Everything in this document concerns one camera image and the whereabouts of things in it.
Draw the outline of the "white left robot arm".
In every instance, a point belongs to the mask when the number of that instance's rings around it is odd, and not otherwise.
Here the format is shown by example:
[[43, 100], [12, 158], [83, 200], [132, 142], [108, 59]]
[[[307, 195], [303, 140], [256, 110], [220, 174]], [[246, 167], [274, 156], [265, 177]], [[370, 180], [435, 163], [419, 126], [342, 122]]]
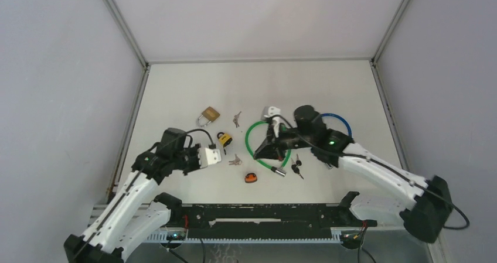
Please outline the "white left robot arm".
[[125, 262], [153, 231], [183, 219], [182, 201], [160, 193], [145, 214], [135, 214], [164, 179], [174, 170], [187, 175], [210, 163], [219, 152], [215, 144], [185, 145], [189, 131], [168, 128], [162, 139], [139, 154], [132, 170], [103, 213], [81, 235], [71, 234], [63, 246], [69, 262]]

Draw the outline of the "green cable lock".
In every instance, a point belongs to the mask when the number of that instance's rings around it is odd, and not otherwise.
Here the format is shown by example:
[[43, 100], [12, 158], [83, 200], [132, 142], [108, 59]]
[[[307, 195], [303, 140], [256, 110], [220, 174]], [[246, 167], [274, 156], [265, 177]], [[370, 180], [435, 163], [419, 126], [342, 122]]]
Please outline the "green cable lock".
[[245, 137], [244, 137], [244, 144], [245, 144], [246, 150], [247, 150], [248, 154], [252, 157], [252, 159], [255, 160], [260, 166], [264, 167], [265, 169], [268, 169], [269, 171], [271, 171], [272, 173], [274, 173], [278, 176], [286, 177], [287, 172], [285, 171], [284, 168], [287, 166], [287, 164], [290, 161], [292, 150], [285, 150], [284, 156], [281, 159], [281, 163], [279, 166], [270, 165], [270, 164], [266, 163], [265, 161], [260, 160], [260, 159], [255, 159], [255, 157], [254, 157], [255, 149], [251, 146], [251, 141], [252, 141], [251, 135], [257, 127], [262, 126], [262, 125], [267, 125], [267, 123], [263, 122], [263, 121], [258, 121], [258, 122], [255, 122], [254, 124], [252, 124], [247, 129]]

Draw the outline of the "brass padlock silver keys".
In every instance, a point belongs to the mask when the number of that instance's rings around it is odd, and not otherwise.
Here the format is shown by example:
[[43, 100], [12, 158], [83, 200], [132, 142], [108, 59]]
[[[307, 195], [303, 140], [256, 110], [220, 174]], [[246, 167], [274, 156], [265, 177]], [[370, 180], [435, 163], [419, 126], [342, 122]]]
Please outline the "brass padlock silver keys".
[[234, 159], [229, 161], [229, 165], [239, 166], [243, 163], [243, 161], [238, 157], [237, 154], [234, 155]]

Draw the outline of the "large brass padlock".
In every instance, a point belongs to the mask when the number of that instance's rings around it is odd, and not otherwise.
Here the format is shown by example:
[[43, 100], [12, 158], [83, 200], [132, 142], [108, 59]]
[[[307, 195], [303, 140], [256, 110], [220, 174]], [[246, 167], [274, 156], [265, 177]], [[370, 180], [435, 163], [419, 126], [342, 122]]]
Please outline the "large brass padlock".
[[196, 120], [196, 125], [198, 127], [207, 127], [212, 122], [216, 121], [220, 117], [220, 113], [213, 107], [207, 107]]

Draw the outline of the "orange padlock black keys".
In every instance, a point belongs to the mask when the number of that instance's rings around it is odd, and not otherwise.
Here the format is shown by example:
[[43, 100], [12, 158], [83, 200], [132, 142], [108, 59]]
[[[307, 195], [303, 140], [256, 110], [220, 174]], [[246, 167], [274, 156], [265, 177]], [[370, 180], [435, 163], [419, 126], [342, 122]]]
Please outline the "orange padlock black keys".
[[299, 158], [299, 155], [296, 154], [295, 158], [291, 158], [291, 169], [292, 171], [297, 174], [302, 180], [304, 180], [304, 177], [301, 174], [300, 167], [302, 166], [302, 162]]

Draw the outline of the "yellow tag padlock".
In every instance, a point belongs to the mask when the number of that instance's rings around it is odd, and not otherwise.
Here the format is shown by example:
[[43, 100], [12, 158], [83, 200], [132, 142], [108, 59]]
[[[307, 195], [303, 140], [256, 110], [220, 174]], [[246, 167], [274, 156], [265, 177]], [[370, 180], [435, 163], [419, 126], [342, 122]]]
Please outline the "yellow tag padlock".
[[225, 132], [218, 132], [216, 136], [222, 146], [223, 152], [227, 154], [226, 148], [233, 142], [232, 136]]

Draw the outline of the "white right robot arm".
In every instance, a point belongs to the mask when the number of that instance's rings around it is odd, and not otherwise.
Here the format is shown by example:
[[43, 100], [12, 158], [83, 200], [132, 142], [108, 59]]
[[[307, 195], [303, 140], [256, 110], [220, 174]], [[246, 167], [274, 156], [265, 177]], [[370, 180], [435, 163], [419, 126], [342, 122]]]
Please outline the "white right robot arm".
[[351, 136], [328, 128], [311, 105], [294, 111], [295, 127], [277, 107], [265, 107], [261, 119], [268, 123], [268, 130], [254, 159], [282, 159], [286, 151], [309, 148], [317, 160], [361, 176], [389, 193], [388, 197], [370, 197], [349, 192], [338, 211], [345, 225], [374, 220], [403, 226], [413, 237], [430, 244], [446, 227], [454, 205], [445, 179], [437, 175], [427, 179], [381, 160]]

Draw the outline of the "blue cable lock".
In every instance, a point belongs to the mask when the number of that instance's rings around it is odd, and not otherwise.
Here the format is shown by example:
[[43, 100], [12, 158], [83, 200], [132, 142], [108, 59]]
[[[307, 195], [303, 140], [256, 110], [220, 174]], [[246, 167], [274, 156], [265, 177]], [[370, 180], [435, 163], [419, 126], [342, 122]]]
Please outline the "blue cable lock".
[[328, 112], [321, 114], [321, 118], [328, 128], [341, 131], [352, 137], [352, 129], [344, 117]]

